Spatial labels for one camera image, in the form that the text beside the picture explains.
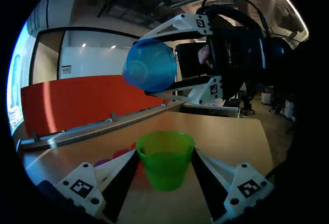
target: purple object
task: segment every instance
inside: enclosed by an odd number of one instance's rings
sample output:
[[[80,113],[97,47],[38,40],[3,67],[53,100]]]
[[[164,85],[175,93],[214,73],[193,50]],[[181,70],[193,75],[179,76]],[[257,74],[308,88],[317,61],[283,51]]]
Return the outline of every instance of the purple object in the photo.
[[[94,167],[97,167],[97,166],[100,166],[100,165],[102,165],[102,164],[104,164],[104,163],[107,163],[107,162],[109,162],[110,160],[111,160],[111,159],[101,159],[101,160],[99,160],[98,162],[95,163]]]

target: glass wall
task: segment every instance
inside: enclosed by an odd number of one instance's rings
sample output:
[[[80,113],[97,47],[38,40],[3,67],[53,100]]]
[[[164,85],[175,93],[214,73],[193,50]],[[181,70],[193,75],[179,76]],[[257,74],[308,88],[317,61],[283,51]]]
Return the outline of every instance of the glass wall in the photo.
[[[98,31],[66,31],[59,79],[121,75],[135,38]]]

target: office chair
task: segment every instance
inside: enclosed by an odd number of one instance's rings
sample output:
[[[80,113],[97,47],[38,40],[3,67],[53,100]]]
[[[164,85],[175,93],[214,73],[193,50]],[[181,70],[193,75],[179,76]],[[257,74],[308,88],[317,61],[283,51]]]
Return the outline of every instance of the office chair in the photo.
[[[275,114],[279,114],[285,107],[284,96],[281,93],[274,91],[271,95],[271,106],[272,108],[269,109],[269,112],[275,111]]]
[[[256,95],[256,88],[255,83],[252,81],[245,82],[246,83],[246,91],[240,91],[239,92],[239,98],[243,102],[243,108],[241,108],[241,111],[245,111],[246,115],[248,115],[248,111],[251,111],[253,114],[255,114],[255,111],[251,108],[251,100]]]

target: ceiling light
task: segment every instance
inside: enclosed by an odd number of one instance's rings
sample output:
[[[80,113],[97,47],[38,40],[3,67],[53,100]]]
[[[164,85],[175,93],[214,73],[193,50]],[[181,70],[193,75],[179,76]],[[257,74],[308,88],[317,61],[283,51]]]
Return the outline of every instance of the ceiling light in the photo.
[[[294,5],[291,3],[290,0],[286,0],[288,2],[288,4],[291,6],[291,8],[294,10],[294,12],[296,13],[297,17],[299,18],[301,24],[303,25],[306,33],[307,33],[307,36],[308,36],[308,29],[307,29],[307,26],[306,24],[304,23],[303,19],[301,18],[301,15],[299,14],[299,12],[297,11],[297,9],[294,7]]]

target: pink object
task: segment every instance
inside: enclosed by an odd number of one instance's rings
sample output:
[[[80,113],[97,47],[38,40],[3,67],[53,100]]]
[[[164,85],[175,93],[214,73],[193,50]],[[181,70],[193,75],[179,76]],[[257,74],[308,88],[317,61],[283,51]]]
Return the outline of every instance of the pink object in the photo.
[[[113,159],[116,159],[117,157],[124,155],[125,153],[129,152],[130,150],[118,150],[113,154]]]
[[[109,162],[110,160],[111,160],[111,159],[101,159],[101,160],[99,160],[98,162],[95,163],[94,167],[97,167],[97,166],[100,166],[100,165],[102,165],[102,164],[104,164],[104,163],[107,163],[107,162]]]

